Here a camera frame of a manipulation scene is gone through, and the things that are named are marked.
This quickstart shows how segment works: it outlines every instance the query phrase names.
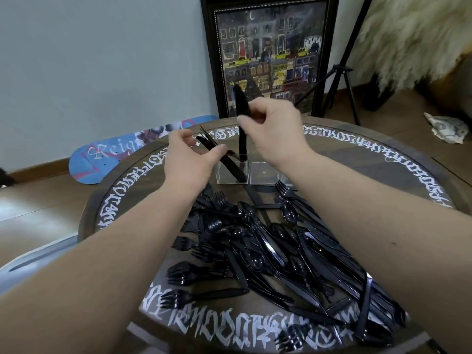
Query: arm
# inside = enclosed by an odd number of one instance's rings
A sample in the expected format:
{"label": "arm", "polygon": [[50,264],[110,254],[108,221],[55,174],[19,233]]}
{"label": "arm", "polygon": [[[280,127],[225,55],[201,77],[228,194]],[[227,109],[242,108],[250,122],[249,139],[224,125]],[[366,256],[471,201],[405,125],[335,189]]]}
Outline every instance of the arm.
{"label": "arm", "polygon": [[472,218],[316,154],[289,102],[250,106],[256,121],[242,116],[239,123],[339,242],[449,354],[468,348]]}
{"label": "arm", "polygon": [[111,225],[0,298],[2,353],[107,353],[126,329],[214,164],[169,135],[166,181]]}

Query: wall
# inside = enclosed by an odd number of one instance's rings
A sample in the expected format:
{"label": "wall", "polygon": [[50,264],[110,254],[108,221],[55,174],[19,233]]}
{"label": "wall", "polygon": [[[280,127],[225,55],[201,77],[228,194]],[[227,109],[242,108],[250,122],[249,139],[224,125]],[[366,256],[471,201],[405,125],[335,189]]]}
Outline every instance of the wall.
{"label": "wall", "polygon": [[[331,63],[362,0],[340,0]],[[199,0],[0,0],[0,166],[216,114]]]}

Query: fur rug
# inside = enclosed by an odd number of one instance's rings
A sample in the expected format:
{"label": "fur rug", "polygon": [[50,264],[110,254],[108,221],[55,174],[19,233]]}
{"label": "fur rug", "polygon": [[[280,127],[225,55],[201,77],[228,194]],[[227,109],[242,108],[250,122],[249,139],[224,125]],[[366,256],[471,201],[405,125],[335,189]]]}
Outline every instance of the fur rug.
{"label": "fur rug", "polygon": [[350,64],[380,86],[413,88],[447,74],[472,43],[472,0],[373,0]]}

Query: hand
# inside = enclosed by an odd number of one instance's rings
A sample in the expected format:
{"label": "hand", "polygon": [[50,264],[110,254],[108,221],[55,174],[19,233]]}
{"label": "hand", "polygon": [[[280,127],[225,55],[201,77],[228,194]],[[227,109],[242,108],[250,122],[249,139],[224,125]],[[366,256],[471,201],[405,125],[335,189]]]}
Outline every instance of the hand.
{"label": "hand", "polygon": [[310,150],[300,112],[292,103],[259,97],[249,102],[249,109],[251,118],[239,116],[237,121],[272,166],[283,171],[295,155]]}
{"label": "hand", "polygon": [[196,140],[189,129],[174,130],[169,133],[169,147],[164,164],[166,181],[179,191],[195,197],[205,188],[216,162],[227,152],[227,146],[220,144],[206,154],[198,154],[190,149]]}

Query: framed painting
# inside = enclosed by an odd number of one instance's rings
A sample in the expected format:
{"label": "framed painting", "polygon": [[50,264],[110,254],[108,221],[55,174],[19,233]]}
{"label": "framed painting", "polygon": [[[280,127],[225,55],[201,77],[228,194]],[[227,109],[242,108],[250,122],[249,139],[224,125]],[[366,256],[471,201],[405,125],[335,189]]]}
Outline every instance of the framed painting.
{"label": "framed painting", "polygon": [[[233,87],[296,102],[327,72],[339,0],[200,0],[220,118]],[[299,106],[316,115],[324,84]]]}

